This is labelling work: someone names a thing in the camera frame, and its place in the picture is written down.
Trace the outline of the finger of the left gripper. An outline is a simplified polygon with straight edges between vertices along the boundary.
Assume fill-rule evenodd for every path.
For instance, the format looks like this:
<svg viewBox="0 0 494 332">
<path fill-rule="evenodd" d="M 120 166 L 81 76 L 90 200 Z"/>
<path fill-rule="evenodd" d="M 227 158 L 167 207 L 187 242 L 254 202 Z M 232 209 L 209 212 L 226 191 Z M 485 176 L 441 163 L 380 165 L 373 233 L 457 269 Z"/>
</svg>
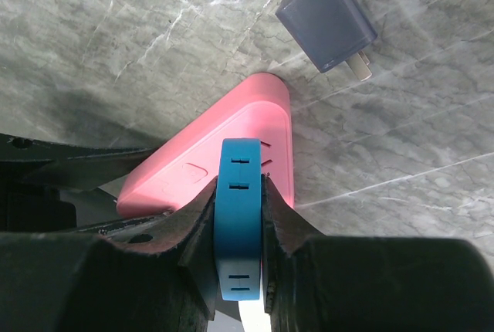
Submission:
<svg viewBox="0 0 494 332">
<path fill-rule="evenodd" d="M 164 221 L 170 215 L 169 211 L 156 215 L 148 215 L 130 219 L 119 219 L 109 222 L 101 222 L 92 225 L 58 231 L 58 234 L 91 234 L 117 239 L 130 238 L 132 235 L 140 234 L 157 223 Z"/>
<path fill-rule="evenodd" d="M 129 174 L 156 147 L 80 147 L 1 135 L 1 179 L 58 189 L 94 189 Z"/>
</svg>

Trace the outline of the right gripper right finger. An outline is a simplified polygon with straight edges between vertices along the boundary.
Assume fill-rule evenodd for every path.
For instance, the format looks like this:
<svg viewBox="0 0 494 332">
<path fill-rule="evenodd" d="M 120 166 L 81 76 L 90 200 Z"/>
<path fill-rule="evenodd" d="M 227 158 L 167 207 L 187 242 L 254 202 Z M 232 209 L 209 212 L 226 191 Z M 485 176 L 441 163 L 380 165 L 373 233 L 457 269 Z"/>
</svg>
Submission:
<svg viewBox="0 0 494 332">
<path fill-rule="evenodd" d="M 274 331 L 491 331 L 493 275 L 463 239 L 324 235 L 262 178 Z"/>
</svg>

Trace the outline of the white square plug adapter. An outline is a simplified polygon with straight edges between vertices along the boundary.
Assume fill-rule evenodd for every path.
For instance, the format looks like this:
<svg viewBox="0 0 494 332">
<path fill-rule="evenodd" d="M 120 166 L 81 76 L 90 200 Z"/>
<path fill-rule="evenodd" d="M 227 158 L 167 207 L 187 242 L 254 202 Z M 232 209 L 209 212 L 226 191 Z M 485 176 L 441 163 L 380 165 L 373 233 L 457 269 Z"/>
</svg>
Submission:
<svg viewBox="0 0 494 332">
<path fill-rule="evenodd" d="M 239 301 L 239 314 L 245 332 L 270 332 L 270 315 L 264 311 L 262 300 Z"/>
</svg>

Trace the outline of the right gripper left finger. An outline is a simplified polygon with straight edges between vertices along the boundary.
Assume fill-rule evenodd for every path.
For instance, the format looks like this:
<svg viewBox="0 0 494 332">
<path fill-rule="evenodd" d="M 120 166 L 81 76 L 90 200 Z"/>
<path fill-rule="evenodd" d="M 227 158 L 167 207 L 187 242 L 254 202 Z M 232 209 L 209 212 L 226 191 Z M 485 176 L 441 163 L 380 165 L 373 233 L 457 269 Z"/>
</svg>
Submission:
<svg viewBox="0 0 494 332">
<path fill-rule="evenodd" d="M 215 316 L 216 183 L 148 230 L 1 234 L 3 331 L 204 331 Z"/>
</svg>

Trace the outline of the small grey plug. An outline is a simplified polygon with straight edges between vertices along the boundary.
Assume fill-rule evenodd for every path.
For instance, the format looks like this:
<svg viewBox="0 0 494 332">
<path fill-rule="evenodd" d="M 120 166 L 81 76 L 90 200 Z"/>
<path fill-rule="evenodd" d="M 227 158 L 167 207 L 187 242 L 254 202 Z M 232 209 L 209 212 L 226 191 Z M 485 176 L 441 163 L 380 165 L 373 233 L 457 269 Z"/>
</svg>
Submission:
<svg viewBox="0 0 494 332">
<path fill-rule="evenodd" d="M 360 81 L 372 76 L 364 49 L 377 32 L 361 0 L 282 0 L 276 17 L 320 73 L 345 62 Z"/>
</svg>

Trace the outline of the blue square plug adapter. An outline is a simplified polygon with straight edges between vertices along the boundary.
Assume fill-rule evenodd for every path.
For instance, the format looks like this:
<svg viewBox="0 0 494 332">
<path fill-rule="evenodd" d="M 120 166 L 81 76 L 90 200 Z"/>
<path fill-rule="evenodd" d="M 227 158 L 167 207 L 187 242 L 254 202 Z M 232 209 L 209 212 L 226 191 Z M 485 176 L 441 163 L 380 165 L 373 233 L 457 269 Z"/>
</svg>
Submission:
<svg viewBox="0 0 494 332">
<path fill-rule="evenodd" d="M 222 142 L 213 241 L 222 299 L 257 300 L 262 261 L 262 174 L 258 139 Z"/>
</svg>

